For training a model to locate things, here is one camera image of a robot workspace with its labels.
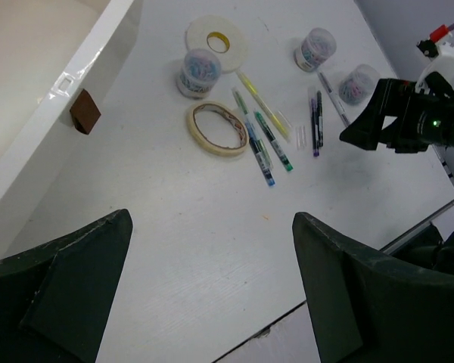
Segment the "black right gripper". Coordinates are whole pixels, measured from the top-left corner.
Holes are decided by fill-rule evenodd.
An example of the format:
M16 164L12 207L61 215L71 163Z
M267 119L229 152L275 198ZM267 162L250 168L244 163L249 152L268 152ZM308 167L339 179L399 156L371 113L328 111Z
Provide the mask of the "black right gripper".
M402 118L398 154L415 154L430 144L454 147L454 89L438 72L426 78L431 93L410 98ZM403 106L403 81L379 79L361 114L340 134L339 139L362 150L376 150L387 116L398 117Z

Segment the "black gel pen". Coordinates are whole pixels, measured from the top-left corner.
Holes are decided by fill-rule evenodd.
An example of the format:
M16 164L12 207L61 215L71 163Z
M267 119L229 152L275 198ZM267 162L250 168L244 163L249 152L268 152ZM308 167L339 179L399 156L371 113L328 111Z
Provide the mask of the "black gel pen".
M318 122L318 134L319 134L319 147L323 146L323 123L322 123L322 93L321 91L316 92L316 112Z

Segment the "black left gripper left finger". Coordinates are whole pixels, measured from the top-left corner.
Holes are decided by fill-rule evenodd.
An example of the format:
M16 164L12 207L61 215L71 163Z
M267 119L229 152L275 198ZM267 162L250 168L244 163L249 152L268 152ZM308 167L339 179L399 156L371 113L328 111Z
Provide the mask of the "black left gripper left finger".
M132 236L127 209L0 259L0 362L94 362Z

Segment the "yellow highlighter pen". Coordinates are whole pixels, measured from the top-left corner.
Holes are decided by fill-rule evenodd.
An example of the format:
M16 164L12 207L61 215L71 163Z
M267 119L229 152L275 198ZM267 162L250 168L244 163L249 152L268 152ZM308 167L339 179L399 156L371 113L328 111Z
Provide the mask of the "yellow highlighter pen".
M235 73L281 136L289 142L291 140L292 125L287 121L285 116L280 111L275 113L269 108L268 104L261 98L256 87L243 72L236 70Z

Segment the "beige masking tape roll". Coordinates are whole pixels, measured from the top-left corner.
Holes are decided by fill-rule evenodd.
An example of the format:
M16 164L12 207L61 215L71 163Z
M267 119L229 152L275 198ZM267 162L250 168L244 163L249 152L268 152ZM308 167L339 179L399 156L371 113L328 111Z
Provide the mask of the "beige masking tape roll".
M196 115L202 112L216 113L227 121L237 132L239 145L237 147L226 147L213 143L200 129L197 124ZM249 134L246 125L237 117L232 110L224 104L215 101L202 101L191 105L185 113L187 129L192 138L200 148L207 153L219 157L237 157L245 152L249 144Z

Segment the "grey white pen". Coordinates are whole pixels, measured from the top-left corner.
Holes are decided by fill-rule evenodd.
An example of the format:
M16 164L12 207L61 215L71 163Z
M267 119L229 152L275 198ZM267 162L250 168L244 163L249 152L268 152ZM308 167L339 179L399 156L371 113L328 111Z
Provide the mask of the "grey white pen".
M325 88L332 104L334 105L335 110L337 111L342 123L344 124L345 127L348 127L350 125L349 118L347 116L347 113L341 103L340 98L337 96L337 94L334 91L334 88L332 87L331 83L328 81L328 78L322 71L317 72L318 78Z

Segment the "purple gel pen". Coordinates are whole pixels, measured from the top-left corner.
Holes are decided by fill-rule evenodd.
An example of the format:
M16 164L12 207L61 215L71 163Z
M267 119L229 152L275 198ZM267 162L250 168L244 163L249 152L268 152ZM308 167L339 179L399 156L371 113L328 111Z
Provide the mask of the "purple gel pen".
M319 134L318 126L316 121L316 98L315 89L313 87L308 88L308 99L309 99L309 111L310 111L310 123L312 133L312 145L313 145L313 156L319 156Z

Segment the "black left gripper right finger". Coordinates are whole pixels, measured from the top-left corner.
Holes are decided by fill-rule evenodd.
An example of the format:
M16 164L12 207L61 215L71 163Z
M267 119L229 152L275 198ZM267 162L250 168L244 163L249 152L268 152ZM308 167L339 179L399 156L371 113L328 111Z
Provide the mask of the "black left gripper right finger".
M383 253L308 213L292 231L323 362L454 362L454 275Z

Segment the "green gel pen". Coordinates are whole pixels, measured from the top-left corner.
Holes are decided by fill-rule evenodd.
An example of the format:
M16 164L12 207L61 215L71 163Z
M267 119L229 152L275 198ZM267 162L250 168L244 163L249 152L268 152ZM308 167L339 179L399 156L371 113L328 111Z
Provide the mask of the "green gel pen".
M293 170L293 166L289 161L288 157L286 156L285 152L282 150L281 145L278 143L278 140L274 136L272 130L269 128L268 124L266 123L265 119L263 118L262 114L255 110L253 112L257 122L260 125L260 128L263 130L265 136L267 137L269 143L271 144L273 150L275 151L276 155L278 156L279 160L281 161L283 167L287 172Z

